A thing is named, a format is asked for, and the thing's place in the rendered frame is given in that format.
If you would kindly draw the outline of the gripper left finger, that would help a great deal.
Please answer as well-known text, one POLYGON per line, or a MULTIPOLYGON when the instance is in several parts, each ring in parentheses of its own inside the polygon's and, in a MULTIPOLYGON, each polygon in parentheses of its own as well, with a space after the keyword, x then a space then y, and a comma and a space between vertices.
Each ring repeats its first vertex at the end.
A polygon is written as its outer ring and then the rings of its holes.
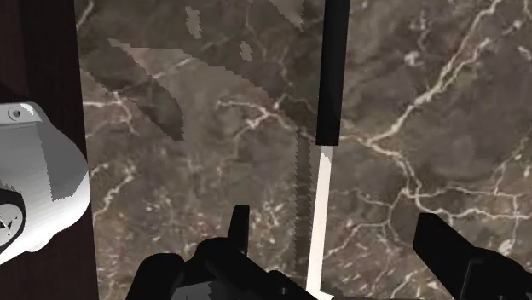
POLYGON ((236 205, 228 234, 201 241, 187 261, 176 253, 145 258, 125 300, 317 300, 247 256, 249 217, 248 205, 236 205))

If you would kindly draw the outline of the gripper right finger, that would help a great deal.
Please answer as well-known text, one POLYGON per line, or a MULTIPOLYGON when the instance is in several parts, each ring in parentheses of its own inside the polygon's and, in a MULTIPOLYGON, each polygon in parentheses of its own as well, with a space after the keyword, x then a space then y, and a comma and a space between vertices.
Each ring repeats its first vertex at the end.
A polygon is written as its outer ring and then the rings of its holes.
POLYGON ((436 214, 419 214, 413 249, 454 300, 532 300, 532 273, 474 246, 436 214))

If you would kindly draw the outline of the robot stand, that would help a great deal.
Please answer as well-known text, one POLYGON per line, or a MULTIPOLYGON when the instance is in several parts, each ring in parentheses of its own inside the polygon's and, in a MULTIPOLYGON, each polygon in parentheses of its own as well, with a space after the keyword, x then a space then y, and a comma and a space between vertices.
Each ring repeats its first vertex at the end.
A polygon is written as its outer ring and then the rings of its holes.
MULTIPOLYGON (((86 149, 74 0, 0 0, 0 84, 86 149)), ((0 300, 99 300, 92 212, 0 266, 0 300)))

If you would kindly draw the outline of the black handled white knife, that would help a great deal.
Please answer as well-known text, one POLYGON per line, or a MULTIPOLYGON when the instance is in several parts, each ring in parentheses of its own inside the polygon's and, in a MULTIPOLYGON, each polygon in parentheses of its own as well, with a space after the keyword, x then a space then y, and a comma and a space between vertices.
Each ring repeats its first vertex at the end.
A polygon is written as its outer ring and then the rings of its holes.
POLYGON ((333 148, 339 144, 350 0, 325 0, 315 144, 321 148, 305 289, 317 300, 321 290, 333 148))

